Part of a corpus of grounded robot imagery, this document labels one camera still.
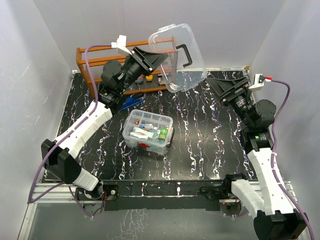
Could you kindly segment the clear lid with black handle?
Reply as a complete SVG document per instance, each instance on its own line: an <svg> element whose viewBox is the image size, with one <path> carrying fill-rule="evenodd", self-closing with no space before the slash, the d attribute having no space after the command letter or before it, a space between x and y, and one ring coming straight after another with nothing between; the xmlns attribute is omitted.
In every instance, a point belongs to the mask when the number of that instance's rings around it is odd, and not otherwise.
<svg viewBox="0 0 320 240"><path fill-rule="evenodd" d="M188 91L206 79L205 63L188 24L161 27L149 36L148 44L152 52L168 54L158 69L169 92Z"/></svg>

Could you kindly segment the white green sachet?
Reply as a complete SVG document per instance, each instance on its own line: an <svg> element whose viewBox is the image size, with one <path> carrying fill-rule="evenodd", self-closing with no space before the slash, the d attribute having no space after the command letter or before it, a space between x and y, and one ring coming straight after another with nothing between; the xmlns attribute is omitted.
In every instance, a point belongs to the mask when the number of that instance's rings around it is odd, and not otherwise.
<svg viewBox="0 0 320 240"><path fill-rule="evenodd" d="M155 134L153 132L144 130L139 127L134 127L129 135L142 140L153 139L155 137Z"/></svg>

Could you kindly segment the small green box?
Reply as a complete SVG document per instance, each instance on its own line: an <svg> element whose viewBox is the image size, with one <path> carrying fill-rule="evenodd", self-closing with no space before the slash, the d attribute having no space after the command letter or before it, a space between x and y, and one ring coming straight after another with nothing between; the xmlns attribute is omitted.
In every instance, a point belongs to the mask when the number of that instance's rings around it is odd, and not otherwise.
<svg viewBox="0 0 320 240"><path fill-rule="evenodd" d="M167 134L168 134L168 129L165 127L161 128L158 135L158 139L161 141L164 141L167 137Z"/></svg>

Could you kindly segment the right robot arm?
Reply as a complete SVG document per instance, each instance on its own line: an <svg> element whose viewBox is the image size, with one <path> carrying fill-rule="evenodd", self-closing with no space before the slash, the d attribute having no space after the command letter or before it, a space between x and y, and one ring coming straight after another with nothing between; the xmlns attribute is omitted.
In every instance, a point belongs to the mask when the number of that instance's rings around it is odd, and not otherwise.
<svg viewBox="0 0 320 240"><path fill-rule="evenodd" d="M240 144L256 173L261 195L242 173L227 174L221 186L202 187L207 198L237 198L253 218L253 227L260 240L296 240L310 229L307 215L285 188L276 161L277 137L275 123L280 108L267 99L253 101L253 91L260 90L270 76L256 74L253 84L243 76L238 79L208 77L214 96L231 106L244 124Z"/></svg>

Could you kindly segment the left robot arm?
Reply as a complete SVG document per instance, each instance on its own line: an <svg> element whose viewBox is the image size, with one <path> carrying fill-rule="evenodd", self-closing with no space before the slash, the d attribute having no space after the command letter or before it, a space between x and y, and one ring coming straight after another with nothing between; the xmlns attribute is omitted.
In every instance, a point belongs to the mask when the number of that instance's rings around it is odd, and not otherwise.
<svg viewBox="0 0 320 240"><path fill-rule="evenodd" d="M123 106L126 89L141 75L149 76L167 58L167 53L144 51L138 47L123 49L125 62L112 59L103 66L101 83L94 86L95 97L88 109L55 140L41 145L44 168L65 184L85 190L93 200L103 195L101 181L79 165L76 158L93 134Z"/></svg>

